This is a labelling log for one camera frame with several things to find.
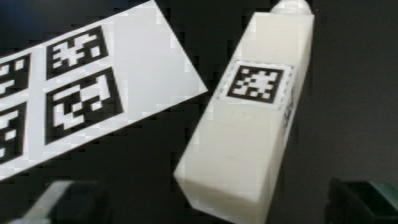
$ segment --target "white rectangular prism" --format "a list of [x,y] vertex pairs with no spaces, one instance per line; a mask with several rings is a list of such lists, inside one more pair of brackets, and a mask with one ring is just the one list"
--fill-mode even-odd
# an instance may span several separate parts
[[174,177],[191,207],[264,223],[309,64],[312,15],[254,13]]

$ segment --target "black and white square marker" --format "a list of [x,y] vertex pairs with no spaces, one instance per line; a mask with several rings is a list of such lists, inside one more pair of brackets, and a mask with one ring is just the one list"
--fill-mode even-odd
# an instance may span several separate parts
[[0,99],[28,87],[30,54],[0,63]]
[[46,48],[46,79],[108,56],[101,26],[76,34]]
[[46,144],[122,113],[111,68],[46,93]]
[[26,103],[0,111],[0,164],[23,154]]
[[291,67],[238,61],[222,89],[220,99],[277,105],[284,97]]

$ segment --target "white paper sheet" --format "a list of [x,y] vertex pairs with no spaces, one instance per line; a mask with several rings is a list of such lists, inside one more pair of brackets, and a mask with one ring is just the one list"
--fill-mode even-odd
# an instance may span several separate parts
[[154,1],[1,58],[0,180],[204,92]]

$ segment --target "black object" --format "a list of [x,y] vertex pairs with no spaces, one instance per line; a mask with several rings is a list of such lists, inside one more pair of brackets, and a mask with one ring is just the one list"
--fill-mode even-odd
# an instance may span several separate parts
[[398,224],[398,189],[374,182],[330,181],[326,224]]
[[56,181],[10,224],[110,224],[108,193],[97,182]]

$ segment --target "dark surface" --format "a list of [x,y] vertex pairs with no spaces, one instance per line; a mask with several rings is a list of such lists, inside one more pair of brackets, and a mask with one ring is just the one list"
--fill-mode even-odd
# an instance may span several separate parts
[[[209,90],[254,10],[266,0],[158,0]],[[0,55],[138,4],[0,0]],[[312,65],[268,223],[319,224],[328,181],[398,185],[398,1],[314,0]],[[172,170],[211,91],[0,182],[0,223],[19,217],[55,179],[106,184],[113,223],[225,223],[190,209]]]

